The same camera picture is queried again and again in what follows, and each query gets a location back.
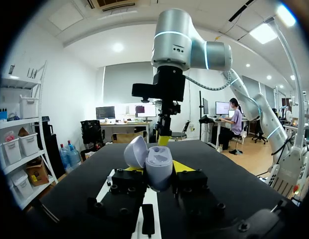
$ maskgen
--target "cardboard box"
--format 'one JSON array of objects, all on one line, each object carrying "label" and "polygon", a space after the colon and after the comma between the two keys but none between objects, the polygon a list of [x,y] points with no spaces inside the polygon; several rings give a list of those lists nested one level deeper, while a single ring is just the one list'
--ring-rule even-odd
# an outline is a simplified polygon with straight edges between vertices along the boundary
[{"label": "cardboard box", "polygon": [[26,172],[34,186],[39,186],[49,182],[44,161],[40,157],[27,163]]}]

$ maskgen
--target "black stand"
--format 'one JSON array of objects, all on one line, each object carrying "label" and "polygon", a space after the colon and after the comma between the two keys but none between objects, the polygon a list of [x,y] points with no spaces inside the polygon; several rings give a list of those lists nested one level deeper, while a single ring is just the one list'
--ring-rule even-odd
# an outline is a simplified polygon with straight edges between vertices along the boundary
[{"label": "black stand", "polygon": [[[201,91],[200,91],[200,119],[202,118],[202,98],[201,98]],[[200,123],[200,140],[201,140],[201,137],[202,137],[202,123]]]}]

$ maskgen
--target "metal shelving unit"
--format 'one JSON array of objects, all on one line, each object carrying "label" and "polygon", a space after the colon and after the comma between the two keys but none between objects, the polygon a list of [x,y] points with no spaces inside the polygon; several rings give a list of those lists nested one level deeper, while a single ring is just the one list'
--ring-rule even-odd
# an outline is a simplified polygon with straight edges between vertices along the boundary
[{"label": "metal shelving unit", "polygon": [[14,120],[14,121],[8,121],[8,122],[2,122],[0,123],[0,130],[2,129],[7,129],[9,127],[17,126],[17,125],[23,125],[23,124],[33,124],[35,122],[39,122],[39,130],[40,130],[40,138],[43,146],[43,150],[39,150],[37,153],[30,155],[30,156],[23,156],[22,159],[14,164],[8,165],[6,168],[3,169],[4,174],[9,174],[10,172],[14,170],[18,170],[18,168],[22,167],[24,164],[27,162],[35,159],[36,157],[41,156],[42,160],[44,161],[45,165],[49,168],[49,171],[51,172],[51,175],[49,175],[49,183],[40,185],[40,186],[32,186],[34,192],[32,195],[30,195],[27,199],[21,199],[18,200],[17,203],[19,204],[20,208],[24,209],[35,197],[37,197],[45,188],[47,188],[53,181],[58,183],[58,180],[55,176],[55,173],[52,169],[48,154],[47,154],[47,149],[46,149],[46,144],[45,144],[45,139],[44,139],[44,134],[43,134],[43,124],[42,124],[42,87],[43,87],[43,82],[44,82],[44,76],[46,73],[46,68],[47,68],[47,62],[38,70],[39,72],[42,71],[42,74],[40,76],[40,79],[33,79],[33,78],[21,78],[18,76],[12,76],[12,75],[6,75],[2,76],[2,82],[0,87],[5,88],[5,89],[25,89],[25,90],[30,90],[30,95],[34,98],[36,98],[37,94],[39,93],[39,103],[38,103],[38,117],[35,118],[30,118],[30,119],[20,119],[20,120]]}]

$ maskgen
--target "water bottle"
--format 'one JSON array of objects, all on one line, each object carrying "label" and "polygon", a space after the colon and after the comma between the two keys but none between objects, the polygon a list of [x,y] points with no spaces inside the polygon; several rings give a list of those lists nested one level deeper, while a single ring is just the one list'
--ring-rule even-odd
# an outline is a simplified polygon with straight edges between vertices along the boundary
[{"label": "water bottle", "polygon": [[72,146],[69,145],[70,150],[68,151],[68,159],[72,169],[77,168],[81,164],[79,152]]},{"label": "water bottle", "polygon": [[66,146],[66,149],[70,150],[70,146],[72,146],[74,149],[76,149],[76,147],[74,145],[72,145],[70,143],[70,140],[68,141],[68,145]]},{"label": "water bottle", "polygon": [[59,154],[61,157],[61,161],[63,163],[64,169],[66,170],[66,172],[69,171],[70,168],[70,164],[69,164],[69,159],[68,159],[68,149],[64,148],[63,144],[60,144],[60,150],[59,150]]}]

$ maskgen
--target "yellow part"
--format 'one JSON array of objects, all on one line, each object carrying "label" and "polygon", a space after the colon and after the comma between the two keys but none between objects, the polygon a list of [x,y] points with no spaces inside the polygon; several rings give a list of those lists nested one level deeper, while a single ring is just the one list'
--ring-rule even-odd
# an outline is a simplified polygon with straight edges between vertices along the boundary
[{"label": "yellow part", "polygon": [[175,172],[183,172],[183,171],[195,171],[195,169],[192,169],[184,164],[179,163],[178,161],[173,160],[173,165]]},{"label": "yellow part", "polygon": [[[192,169],[184,164],[179,163],[178,161],[173,160],[173,166],[175,169],[175,172],[183,172],[183,171],[195,171],[195,169]],[[132,170],[136,170],[138,172],[142,172],[143,173],[143,168],[131,168],[128,167],[125,169],[126,171],[132,171]]]},{"label": "yellow part", "polygon": [[166,146],[168,145],[170,137],[169,136],[159,136],[158,145],[159,146]]},{"label": "yellow part", "polygon": [[133,170],[136,170],[138,172],[141,172],[143,173],[143,168],[131,168],[131,167],[128,167],[125,169],[126,171],[133,171]]},{"label": "yellow part", "polygon": [[36,178],[35,175],[32,175],[31,178],[32,178],[32,180],[33,180],[34,182],[37,182],[37,178]]}]

